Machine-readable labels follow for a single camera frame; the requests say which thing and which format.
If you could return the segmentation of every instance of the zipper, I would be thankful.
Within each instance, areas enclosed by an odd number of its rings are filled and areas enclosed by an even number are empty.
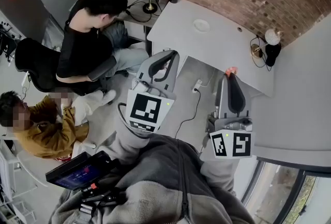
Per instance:
[[[176,224],[178,223],[179,221],[173,221],[173,222],[168,222],[168,223],[165,223],[165,224]]]
[[[182,202],[182,217],[186,218],[188,216],[188,199],[187,199],[187,191],[186,191],[186,178],[185,178],[185,168],[184,168],[184,159],[182,153],[179,148],[179,141],[177,142],[178,150],[180,153],[180,161],[182,168],[182,179],[183,179],[183,202]]]

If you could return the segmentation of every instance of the white wall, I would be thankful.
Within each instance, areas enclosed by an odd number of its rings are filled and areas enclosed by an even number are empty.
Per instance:
[[[281,51],[274,96],[254,98],[252,116],[255,155],[331,166],[331,15]]]

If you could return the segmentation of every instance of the white cable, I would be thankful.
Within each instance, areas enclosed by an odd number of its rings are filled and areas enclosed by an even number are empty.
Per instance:
[[[202,86],[202,85],[201,85],[200,87],[208,87],[208,86],[209,86],[210,81],[212,80],[212,78],[213,78],[213,76],[214,76],[215,70],[216,70],[216,68],[214,68],[213,74],[212,74],[211,78],[209,79],[208,84],[207,84],[206,86]]]

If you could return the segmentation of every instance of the power strip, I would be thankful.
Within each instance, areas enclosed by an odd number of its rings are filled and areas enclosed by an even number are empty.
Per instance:
[[[202,84],[202,80],[197,80],[195,86],[194,86],[193,89],[192,89],[192,92],[193,92],[194,94],[197,92],[197,91],[195,91],[194,89],[199,89],[200,86],[201,86],[201,84]]]

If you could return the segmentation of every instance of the floor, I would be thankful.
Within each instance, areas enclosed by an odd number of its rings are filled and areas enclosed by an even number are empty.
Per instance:
[[[174,89],[177,100],[174,103],[171,112],[163,121],[159,134],[175,137],[175,134],[183,120],[190,119],[194,116],[195,108],[199,100],[199,93],[192,93],[192,88],[198,79],[202,80],[201,99],[197,108],[197,115],[193,121],[182,124],[177,138],[189,142],[198,150],[202,147],[202,140],[205,137],[205,120],[206,116],[214,110],[215,95],[213,89],[218,72],[213,67],[188,58],[182,71],[180,72]],[[14,63],[8,66],[8,63],[0,57],[0,80],[6,85],[0,87],[0,92],[14,90],[22,94],[21,82],[24,73],[17,72]],[[114,127],[114,117],[116,116],[116,105],[118,102],[126,102],[127,91],[131,88],[133,76],[124,78],[116,75],[111,80],[111,87],[117,91],[117,97],[109,106],[103,106],[97,109],[89,119],[90,134],[89,139],[96,144],[104,141],[112,132]],[[29,87],[25,101],[28,105],[34,105],[44,97],[44,94],[37,91],[33,84]],[[0,133],[10,135],[10,130],[0,127]],[[251,178],[256,163],[255,158],[240,160],[239,167],[235,174],[235,189],[238,197],[244,193],[248,182]],[[27,193],[22,198],[28,202],[35,210],[38,224],[48,222],[55,205],[62,193],[62,189],[56,186],[43,187],[38,185],[38,189]]]
[[[197,79],[202,80],[202,85],[207,85],[210,78],[214,76],[214,68],[199,62],[195,59],[188,58],[180,75],[177,78],[174,93],[177,100],[174,103],[171,113],[163,121],[159,133],[170,137],[175,137],[181,121],[193,117],[199,93],[192,93],[192,88]],[[93,116],[90,117],[89,123],[91,133],[89,139],[95,143],[101,143],[113,132],[114,117],[116,116],[116,105],[118,102],[126,102],[127,91],[131,88],[133,76],[124,78],[116,75],[111,80],[111,87],[117,91],[117,96],[110,106],[104,106],[97,109]],[[187,141],[197,149],[201,149],[202,139],[205,136],[205,119],[213,111],[215,96],[212,94],[213,83],[211,80],[208,87],[201,87],[201,99],[198,105],[197,116],[194,121],[183,123],[177,138]],[[29,90],[27,97],[34,92]],[[56,186],[43,187],[23,196],[25,201],[33,201],[31,206],[36,212],[39,223],[47,223],[55,205],[58,202],[62,189]]]

